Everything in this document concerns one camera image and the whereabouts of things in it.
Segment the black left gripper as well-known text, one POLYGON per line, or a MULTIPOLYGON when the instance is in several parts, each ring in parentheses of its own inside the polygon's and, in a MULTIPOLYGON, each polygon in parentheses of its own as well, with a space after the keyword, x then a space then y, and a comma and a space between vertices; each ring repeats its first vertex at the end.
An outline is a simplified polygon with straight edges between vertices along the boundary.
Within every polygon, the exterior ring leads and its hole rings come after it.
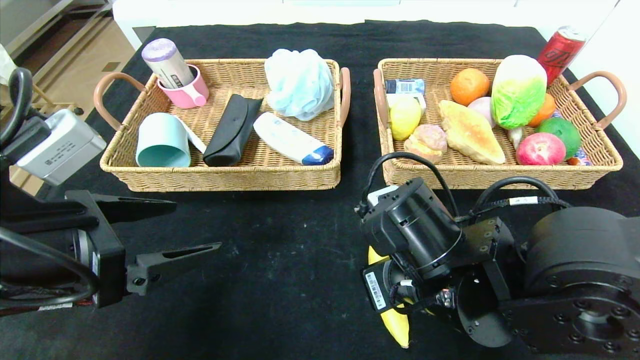
POLYGON ((142 253, 125 265, 112 228, 173 213, 176 202, 71 190, 38 199, 1 191, 1 308, 108 306, 128 294, 146 296, 199 268, 221 242, 142 253))

